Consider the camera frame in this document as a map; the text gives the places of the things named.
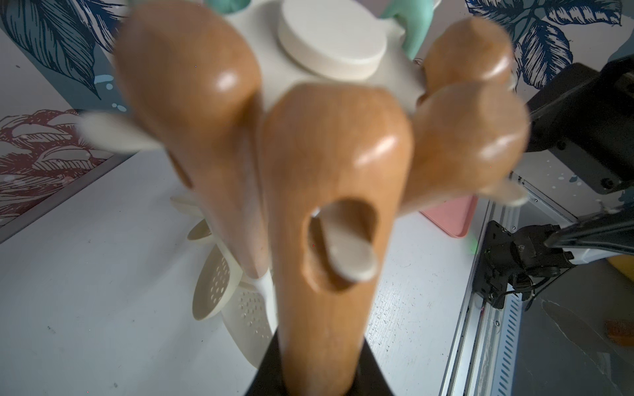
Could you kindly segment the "cream utensil rack stand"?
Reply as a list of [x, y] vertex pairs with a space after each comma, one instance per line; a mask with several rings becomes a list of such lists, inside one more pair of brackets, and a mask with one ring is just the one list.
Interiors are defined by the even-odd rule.
[[[243, 36], [259, 63], [264, 114], [255, 142], [269, 249], [259, 135], [267, 114], [296, 85], [357, 84], [388, 91], [412, 126], [411, 165], [412, 117], [432, 95], [425, 94], [423, 69], [417, 69], [402, 49], [405, 30], [396, 19], [379, 19], [355, 1], [253, 1], [240, 12], [216, 14]], [[84, 112], [78, 129], [89, 143], [112, 153], [167, 152], [163, 143], [138, 125], [133, 112]]]

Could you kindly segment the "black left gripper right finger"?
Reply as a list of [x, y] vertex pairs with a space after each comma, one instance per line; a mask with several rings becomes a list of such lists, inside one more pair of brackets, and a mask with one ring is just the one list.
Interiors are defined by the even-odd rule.
[[356, 396], [393, 396], [367, 341], [364, 341], [350, 389]]

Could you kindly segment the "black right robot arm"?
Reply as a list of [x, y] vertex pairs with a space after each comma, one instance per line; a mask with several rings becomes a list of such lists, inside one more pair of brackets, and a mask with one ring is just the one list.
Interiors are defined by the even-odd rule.
[[633, 252], [633, 58], [601, 70], [575, 63], [529, 101], [532, 134], [512, 175], [535, 224], [518, 211], [487, 224], [472, 290], [495, 309], [527, 302], [595, 257]]

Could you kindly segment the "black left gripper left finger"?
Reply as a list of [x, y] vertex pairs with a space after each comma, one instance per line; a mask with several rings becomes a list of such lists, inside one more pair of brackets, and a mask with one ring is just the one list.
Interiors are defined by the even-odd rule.
[[278, 332], [275, 332], [258, 372], [245, 396], [283, 396], [285, 384], [282, 377], [282, 359], [278, 342]]

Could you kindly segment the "mint handle cream skimmer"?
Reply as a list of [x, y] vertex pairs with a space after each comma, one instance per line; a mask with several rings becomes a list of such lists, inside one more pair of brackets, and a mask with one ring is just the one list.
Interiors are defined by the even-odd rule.
[[396, 19], [404, 28], [402, 49], [410, 60], [414, 60], [424, 43], [439, 3], [435, 0], [393, 0], [381, 13], [381, 19]]

